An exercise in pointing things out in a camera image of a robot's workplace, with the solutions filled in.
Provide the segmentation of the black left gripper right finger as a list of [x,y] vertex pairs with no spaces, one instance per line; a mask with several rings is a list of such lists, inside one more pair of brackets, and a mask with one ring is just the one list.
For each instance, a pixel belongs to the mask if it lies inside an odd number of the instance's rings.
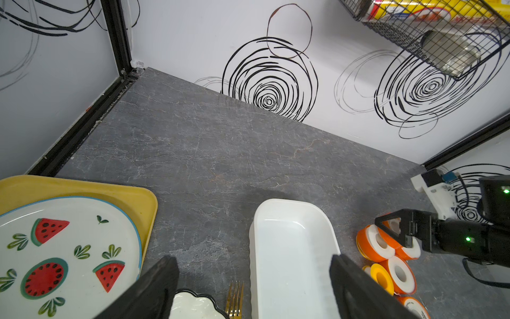
[[329,277],[342,319],[416,318],[347,255],[332,256]]

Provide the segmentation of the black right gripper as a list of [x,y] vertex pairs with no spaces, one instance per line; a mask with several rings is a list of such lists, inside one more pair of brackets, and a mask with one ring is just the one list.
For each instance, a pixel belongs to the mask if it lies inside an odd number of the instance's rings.
[[435,213],[410,209],[377,217],[375,225],[390,247],[412,247],[413,231],[426,252],[509,266],[509,227],[458,219],[440,220]]

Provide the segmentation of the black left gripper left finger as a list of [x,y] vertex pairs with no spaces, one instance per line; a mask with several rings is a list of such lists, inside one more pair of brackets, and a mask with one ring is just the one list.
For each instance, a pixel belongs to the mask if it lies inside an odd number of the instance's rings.
[[164,256],[97,318],[169,318],[178,280],[177,259]]

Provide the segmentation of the orange sealing tape roll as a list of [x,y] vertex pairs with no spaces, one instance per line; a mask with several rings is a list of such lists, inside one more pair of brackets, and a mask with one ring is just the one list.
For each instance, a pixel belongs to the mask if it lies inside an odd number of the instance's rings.
[[[391,219],[389,221],[384,221],[383,224],[390,229],[393,233],[397,235],[400,234],[400,221],[396,219]],[[393,239],[390,235],[385,233],[383,230],[379,229],[379,235],[381,238],[388,244],[389,247],[392,247],[395,250],[395,255],[401,258],[402,260],[416,260],[421,256],[421,248],[418,240],[413,237],[413,244],[411,248],[404,247],[400,243],[398,243],[395,239]]]
[[413,295],[417,290],[417,281],[408,263],[398,256],[393,256],[380,265],[389,273],[397,295]]
[[368,225],[358,231],[356,245],[365,259],[380,263],[395,256],[395,249],[381,237],[376,225]]
[[424,305],[417,299],[411,296],[399,296],[397,297],[399,303],[401,303],[407,310],[421,319],[430,319],[430,315]]

